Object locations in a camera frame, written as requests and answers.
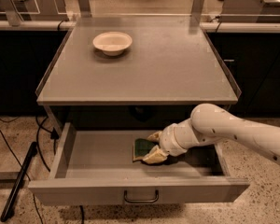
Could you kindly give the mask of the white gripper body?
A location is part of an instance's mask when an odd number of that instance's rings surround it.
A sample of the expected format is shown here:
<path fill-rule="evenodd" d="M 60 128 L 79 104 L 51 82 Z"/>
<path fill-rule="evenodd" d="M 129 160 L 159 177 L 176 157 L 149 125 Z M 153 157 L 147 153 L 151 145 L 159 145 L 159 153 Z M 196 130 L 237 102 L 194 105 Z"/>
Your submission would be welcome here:
<path fill-rule="evenodd" d="M 159 146 L 161 150 L 173 157 L 177 157 L 181 154 L 186 153 L 187 151 L 180 146 L 175 139 L 175 128 L 176 124 L 167 126 L 160 134 Z"/>

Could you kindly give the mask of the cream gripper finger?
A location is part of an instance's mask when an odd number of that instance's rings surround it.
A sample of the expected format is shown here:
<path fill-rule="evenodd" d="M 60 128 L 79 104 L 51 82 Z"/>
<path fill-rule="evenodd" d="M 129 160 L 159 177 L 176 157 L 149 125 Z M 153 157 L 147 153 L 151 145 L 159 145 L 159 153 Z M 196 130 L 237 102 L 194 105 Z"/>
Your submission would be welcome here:
<path fill-rule="evenodd" d="M 147 164 L 162 163 L 167 160 L 168 154 L 164 152 L 158 145 L 154 146 L 148 154 L 143 158 L 143 162 Z"/>
<path fill-rule="evenodd" d="M 162 131 L 156 131 L 154 132 L 153 134 L 151 134 L 147 140 L 150 141 L 150 142 L 156 142 L 156 143 L 159 143 L 160 142 L 160 139 L 161 139 L 161 134 L 162 134 Z"/>

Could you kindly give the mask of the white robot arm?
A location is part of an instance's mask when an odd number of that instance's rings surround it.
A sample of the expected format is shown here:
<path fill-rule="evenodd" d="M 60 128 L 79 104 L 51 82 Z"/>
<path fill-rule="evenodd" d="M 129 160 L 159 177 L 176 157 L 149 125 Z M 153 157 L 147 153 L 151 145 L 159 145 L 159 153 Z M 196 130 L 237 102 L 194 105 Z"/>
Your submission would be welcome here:
<path fill-rule="evenodd" d="M 192 147 L 204 147 L 218 140 L 233 140 L 280 165 L 280 127 L 240 119 L 217 105 L 197 105 L 190 118 L 167 126 L 148 137 L 157 142 L 143 158 L 147 164 L 177 157 Z"/>

